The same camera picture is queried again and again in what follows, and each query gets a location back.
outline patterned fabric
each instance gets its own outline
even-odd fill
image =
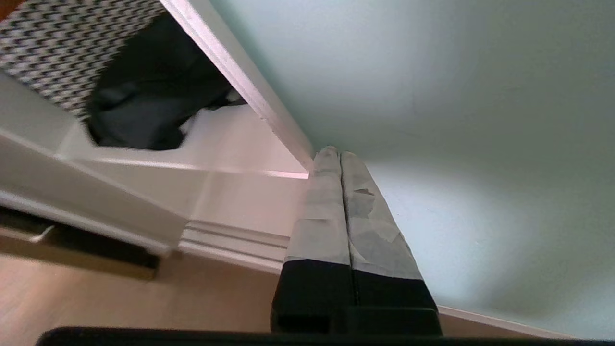
[[[158,0],[26,0],[0,22],[0,68],[75,116]]]

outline closet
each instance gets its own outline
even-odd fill
[[[208,1],[161,3],[248,104],[200,110],[177,149],[101,147],[82,119],[0,73],[0,204],[156,254],[277,272],[312,148]]]

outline wall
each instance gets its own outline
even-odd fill
[[[615,338],[615,2],[213,0],[437,302]]]

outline white baseboard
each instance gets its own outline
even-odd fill
[[[526,326],[525,324],[500,320],[499,318],[489,317],[478,313],[467,312],[450,307],[438,305],[438,310],[443,315],[462,318],[464,320],[474,321],[478,323],[488,324],[490,326],[508,329],[519,333],[528,334],[531,336],[543,337],[546,339],[574,339],[574,337],[558,332],[547,331],[545,329]]]

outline floor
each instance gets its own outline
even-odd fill
[[[277,279],[184,254],[151,282],[0,255],[0,345],[71,325],[268,332]],[[447,336],[523,336],[449,316],[442,326]]]

